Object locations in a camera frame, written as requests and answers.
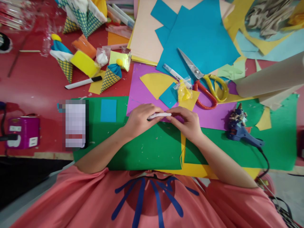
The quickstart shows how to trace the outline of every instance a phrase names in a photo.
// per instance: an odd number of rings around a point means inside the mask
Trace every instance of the scissors blade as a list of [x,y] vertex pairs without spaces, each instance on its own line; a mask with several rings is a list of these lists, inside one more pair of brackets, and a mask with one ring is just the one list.
[[180,50],[179,48],[177,48],[178,51],[180,52],[181,56],[183,57],[184,61],[186,62],[186,64],[188,65],[189,69],[191,70],[192,74],[197,78],[200,79],[202,77],[204,77],[204,74],[202,72],[200,72],[200,70],[194,65],[194,63],[188,58],[188,56],[186,56],[185,53],[183,53],[182,50]]

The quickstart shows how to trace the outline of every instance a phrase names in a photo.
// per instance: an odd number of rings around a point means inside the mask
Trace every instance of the person's left hand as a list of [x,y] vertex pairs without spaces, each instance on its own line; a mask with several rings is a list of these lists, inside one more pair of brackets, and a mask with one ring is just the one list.
[[155,112],[164,112],[160,107],[154,104],[141,104],[133,109],[123,131],[128,137],[136,138],[146,130],[157,124],[163,117],[156,117],[150,121],[147,120],[149,116]]

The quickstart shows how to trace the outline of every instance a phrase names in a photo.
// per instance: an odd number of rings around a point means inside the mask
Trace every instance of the hand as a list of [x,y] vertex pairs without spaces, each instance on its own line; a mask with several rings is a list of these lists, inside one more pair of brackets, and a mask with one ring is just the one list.
[[133,109],[126,125],[122,127],[125,134],[131,137],[132,140],[157,124],[163,117],[156,117],[150,121],[147,120],[149,116],[156,112],[164,111],[154,104],[141,104]]
[[[167,117],[167,119],[170,120],[170,122],[195,145],[200,143],[205,137],[200,128],[200,121],[197,113],[183,107],[172,108],[166,112],[172,113],[172,116]],[[184,123],[181,123],[174,116],[181,116],[184,119]]]

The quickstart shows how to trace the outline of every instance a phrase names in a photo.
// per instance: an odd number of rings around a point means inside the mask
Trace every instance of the red scissors handle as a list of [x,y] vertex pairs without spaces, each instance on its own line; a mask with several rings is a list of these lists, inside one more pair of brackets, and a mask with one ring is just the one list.
[[197,80],[194,85],[193,85],[193,90],[198,91],[198,87],[201,91],[203,91],[212,101],[213,105],[211,107],[207,107],[205,105],[203,105],[199,99],[197,99],[196,103],[198,104],[198,106],[200,106],[202,109],[205,110],[211,110],[211,109],[215,109],[215,107],[218,105],[218,101],[217,99],[208,91],[208,89],[206,89],[201,83],[200,80]]

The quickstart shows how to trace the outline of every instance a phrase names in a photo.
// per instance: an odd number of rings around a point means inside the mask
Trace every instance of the green foam sheet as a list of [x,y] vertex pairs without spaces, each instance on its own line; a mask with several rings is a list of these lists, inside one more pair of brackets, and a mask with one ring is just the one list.
[[[89,100],[89,146],[74,152],[78,161],[110,137],[128,120],[128,97],[86,98]],[[100,122],[102,99],[117,100],[116,123]],[[170,123],[159,122],[125,144],[108,164],[110,170],[181,169],[181,133]]]
[[[276,111],[270,111],[272,128],[263,131],[260,131],[255,125],[262,116],[264,106],[259,103],[258,99],[241,101],[243,110],[248,114],[246,126],[252,127],[251,135],[253,137],[265,142],[262,149],[269,160],[271,169],[292,170],[294,167],[297,157],[297,101],[298,94],[291,94],[282,102],[282,107]],[[227,139],[225,131],[202,128],[202,132],[240,166],[267,167],[265,159],[257,148],[242,140],[239,142]],[[186,141],[185,163],[208,164],[201,152],[189,140]]]

